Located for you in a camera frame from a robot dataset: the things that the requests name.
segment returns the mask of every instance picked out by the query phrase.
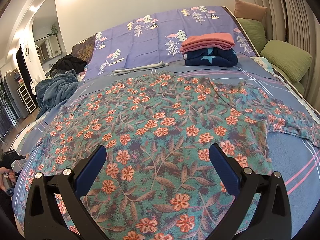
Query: metal screw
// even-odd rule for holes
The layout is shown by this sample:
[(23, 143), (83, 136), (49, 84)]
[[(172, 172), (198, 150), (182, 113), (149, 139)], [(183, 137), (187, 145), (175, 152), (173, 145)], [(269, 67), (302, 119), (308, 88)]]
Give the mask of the metal screw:
[(252, 170), (249, 167), (245, 167), (243, 171), (245, 174), (249, 174), (249, 175), (252, 173)]
[(39, 179), (39, 178), (41, 178), (42, 177), (42, 173), (41, 172), (38, 172), (36, 175), (35, 175), (35, 178), (36, 179)]
[(281, 173), (280, 173), (279, 171), (275, 171), (275, 172), (273, 173), (273, 175), (274, 175), (275, 177), (277, 177), (277, 178), (280, 178), (280, 177), (281, 177)]
[(63, 174), (64, 175), (69, 175), (71, 173), (71, 169), (65, 169), (64, 171), (63, 171)]

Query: beige pillow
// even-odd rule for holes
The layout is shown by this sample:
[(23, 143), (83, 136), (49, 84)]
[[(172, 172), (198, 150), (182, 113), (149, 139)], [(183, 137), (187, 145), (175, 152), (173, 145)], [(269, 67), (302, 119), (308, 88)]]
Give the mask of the beige pillow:
[(267, 7), (263, 7), (242, 0), (235, 0), (235, 13), (237, 18), (251, 19), (261, 22), (266, 14)]

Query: green pillow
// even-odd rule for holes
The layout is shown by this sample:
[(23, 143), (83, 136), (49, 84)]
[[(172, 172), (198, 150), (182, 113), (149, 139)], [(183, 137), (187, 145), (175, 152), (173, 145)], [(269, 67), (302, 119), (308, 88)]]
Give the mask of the green pillow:
[(283, 75), (284, 78), (286, 78), (298, 91), (301, 95), (304, 94), (304, 87), (303, 85), (299, 83), (294, 83), (287, 75), (284, 73), (280, 68), (277, 66), (271, 64), (272, 68), (274, 68), (276, 71), (278, 71), (281, 75)]
[(312, 56), (305, 50), (278, 40), (268, 41), (261, 57), (280, 68), (294, 83), (299, 83), (312, 62)]
[(237, 19), (249, 36), (258, 53), (260, 53), (266, 45), (266, 33), (264, 31), (262, 23), (249, 19)]

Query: door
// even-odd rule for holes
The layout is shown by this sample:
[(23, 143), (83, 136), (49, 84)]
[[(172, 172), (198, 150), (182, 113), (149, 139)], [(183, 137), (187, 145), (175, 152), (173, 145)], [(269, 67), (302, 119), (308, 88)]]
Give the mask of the door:
[(36, 96), (32, 93), (32, 89), (31, 89), (31, 86), (30, 86), (30, 82), (32, 82), (32, 80), (31, 80), (31, 77), (30, 77), (26, 62), (24, 60), (23, 51), (22, 51), (21, 46), (20, 46), (20, 48), (19, 48), (19, 50), (18, 50), (18, 52), (16, 54), (16, 58), (17, 58), (17, 63), (18, 63), (18, 67), (19, 67), (19, 70), (20, 70), (20, 73), (21, 73), (22, 80), (25, 83), (26, 88), (27, 88), (27, 90), (28, 90), (33, 102), (38, 107)]

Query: human hand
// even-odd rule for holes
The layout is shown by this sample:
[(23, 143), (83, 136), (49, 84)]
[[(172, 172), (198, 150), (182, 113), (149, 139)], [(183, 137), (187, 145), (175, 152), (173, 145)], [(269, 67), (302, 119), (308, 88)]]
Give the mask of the human hand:
[(2, 189), (3, 191), (5, 191), (5, 187), (4, 187), (4, 184), (3, 184), (3, 179), (2, 179), (2, 175), (4, 173), (8, 173), (9, 174), (9, 179), (14, 183), (16, 184), (16, 177), (15, 177), (15, 174), (13, 171), (5, 168), (5, 167), (1, 167), (0, 168), (0, 189)]

